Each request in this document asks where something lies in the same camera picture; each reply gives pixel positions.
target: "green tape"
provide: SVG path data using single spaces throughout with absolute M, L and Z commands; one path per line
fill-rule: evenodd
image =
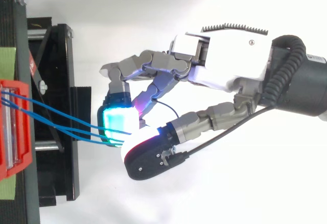
M 14 79 L 16 48 L 0 48 L 0 79 Z M 15 200 L 16 175 L 0 181 L 0 199 Z
M 15 200 L 16 175 L 0 181 L 0 200 Z
M 16 48 L 0 48 L 0 79 L 14 79 Z

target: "red clamp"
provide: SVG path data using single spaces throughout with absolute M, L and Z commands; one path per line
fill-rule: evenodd
M 24 97 L 29 86 L 23 82 L 0 80 L 0 90 Z M 1 93 L 2 98 L 29 110 L 29 102 Z M 24 170 L 32 162 L 30 117 L 0 103 L 0 180 Z

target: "cyan light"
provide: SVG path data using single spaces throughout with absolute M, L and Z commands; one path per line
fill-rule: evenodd
M 138 111 L 135 107 L 107 108 L 103 111 L 103 125 L 105 128 L 134 133 L 139 129 Z M 108 138 L 124 141 L 128 135 L 105 131 Z

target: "clear plastic panel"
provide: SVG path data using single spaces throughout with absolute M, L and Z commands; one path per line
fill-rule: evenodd
M 14 88 L 1 88 L 1 91 L 14 93 Z M 14 97 L 10 95 L 1 94 L 1 97 L 14 101 Z M 15 164 L 19 163 L 17 153 L 17 131 L 16 131 L 16 110 L 8 106 L 2 105 L 2 119 L 3 131 L 5 139 L 5 154 L 6 154 L 6 167 L 11 169 Z

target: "white backdrop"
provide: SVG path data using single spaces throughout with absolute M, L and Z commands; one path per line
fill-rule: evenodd
M 327 56 L 326 2 L 29 0 L 28 16 L 52 16 L 54 24 L 73 28 L 75 84 L 92 86 L 95 124 L 108 91 L 108 79 L 98 72 L 103 64 L 145 49 L 167 50 L 178 33 L 225 22 L 267 28 L 272 38 L 295 34 L 308 53 Z M 132 96 L 148 84 L 131 82 Z M 180 115 L 231 100 L 232 94 L 189 83 L 162 98 Z M 145 118 L 162 126 L 174 114 L 157 105 Z M 326 127 L 318 118 L 271 111 L 142 182 L 128 177 L 119 149 L 79 142 L 81 195 L 41 208 L 41 223 L 326 223 Z M 207 132 L 182 149 L 216 134 Z

